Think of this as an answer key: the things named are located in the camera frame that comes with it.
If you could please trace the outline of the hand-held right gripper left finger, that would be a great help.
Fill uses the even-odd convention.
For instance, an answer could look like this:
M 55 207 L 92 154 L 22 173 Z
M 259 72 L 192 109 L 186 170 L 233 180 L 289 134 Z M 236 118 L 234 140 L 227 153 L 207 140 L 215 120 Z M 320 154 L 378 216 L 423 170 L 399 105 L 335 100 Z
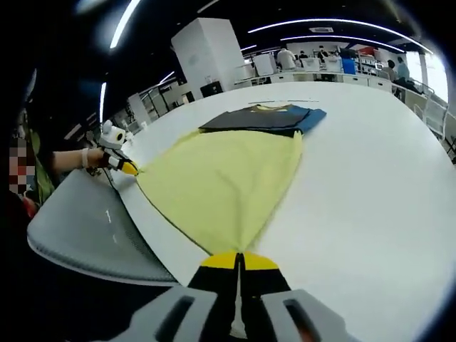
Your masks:
M 133 314 L 117 341 L 227 341 L 235 316 L 239 255 L 205 259 L 187 286 L 174 286 Z

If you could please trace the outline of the person's left hand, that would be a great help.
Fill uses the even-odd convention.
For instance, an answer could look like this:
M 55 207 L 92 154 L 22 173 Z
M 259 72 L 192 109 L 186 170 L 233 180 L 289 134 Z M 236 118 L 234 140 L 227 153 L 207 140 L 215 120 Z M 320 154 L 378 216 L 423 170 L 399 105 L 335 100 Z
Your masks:
M 100 168 L 105 166 L 104 152 L 99 148 L 84 148 L 81 150 L 83 168 Z

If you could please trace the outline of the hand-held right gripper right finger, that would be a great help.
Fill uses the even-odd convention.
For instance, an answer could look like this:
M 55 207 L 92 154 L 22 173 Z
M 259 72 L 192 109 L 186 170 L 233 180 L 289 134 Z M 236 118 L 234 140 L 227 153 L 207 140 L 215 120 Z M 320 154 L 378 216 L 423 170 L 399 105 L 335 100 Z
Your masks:
M 250 341 L 355 341 L 344 319 L 303 289 L 292 289 L 265 256 L 240 255 L 242 320 Z

